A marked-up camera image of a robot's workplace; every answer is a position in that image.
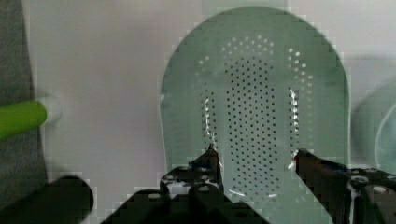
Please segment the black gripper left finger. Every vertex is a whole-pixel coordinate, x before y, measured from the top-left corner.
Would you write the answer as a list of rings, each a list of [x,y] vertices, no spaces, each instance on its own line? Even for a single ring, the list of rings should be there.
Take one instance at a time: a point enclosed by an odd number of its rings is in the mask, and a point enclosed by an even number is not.
[[[222,183],[219,153],[210,144],[198,158],[189,161],[186,166],[178,166],[161,178],[160,191],[171,199],[177,195],[186,195],[195,185],[212,185],[220,192],[224,191]]]

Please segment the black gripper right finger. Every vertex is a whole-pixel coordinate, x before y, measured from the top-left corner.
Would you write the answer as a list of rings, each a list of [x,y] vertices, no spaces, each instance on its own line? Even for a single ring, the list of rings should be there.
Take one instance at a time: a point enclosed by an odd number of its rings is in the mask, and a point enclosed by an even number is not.
[[[296,174],[329,213],[333,224],[396,224],[395,175],[353,168],[299,149]]]

